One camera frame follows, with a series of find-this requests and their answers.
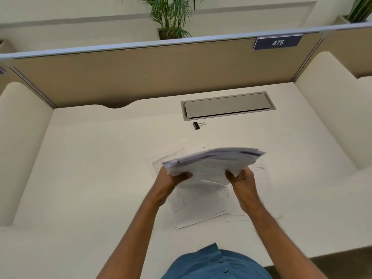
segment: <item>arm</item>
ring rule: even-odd
[[[164,167],[160,170],[154,185],[143,200],[128,230],[97,279],[140,278],[159,207],[165,203],[167,197],[179,183],[191,176],[191,173],[170,176]]]
[[[225,172],[242,210],[253,222],[275,268],[283,279],[327,279],[283,232],[258,197],[253,172],[246,167],[237,177]]]

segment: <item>potted plant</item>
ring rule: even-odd
[[[160,40],[191,37],[184,30],[192,15],[190,0],[139,0],[142,4],[151,6],[150,19],[159,23]]]
[[[372,13],[372,0],[355,0],[348,15],[339,15],[334,24],[365,22]]]

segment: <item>hand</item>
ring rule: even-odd
[[[244,168],[237,177],[226,170],[225,176],[234,188],[240,207],[245,213],[250,216],[264,207],[258,197],[254,174],[249,167]]]
[[[146,200],[150,201],[156,206],[162,206],[174,188],[181,183],[192,177],[192,173],[184,172],[182,174],[171,176],[167,169],[163,166],[159,171],[158,176],[147,193]]]

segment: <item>blue shirt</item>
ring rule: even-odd
[[[217,244],[175,260],[161,279],[272,279],[254,260],[233,251],[220,250]]]

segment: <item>person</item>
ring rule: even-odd
[[[253,172],[246,167],[237,177],[225,172],[239,204],[252,220],[274,266],[282,279],[326,279],[324,274],[299,250],[265,209],[258,197]],[[97,279],[139,279],[145,261],[156,214],[174,190],[192,176],[170,176],[163,167],[143,200],[132,223]],[[232,251],[220,250],[216,244],[179,257],[162,279],[201,278],[271,278],[252,259]]]

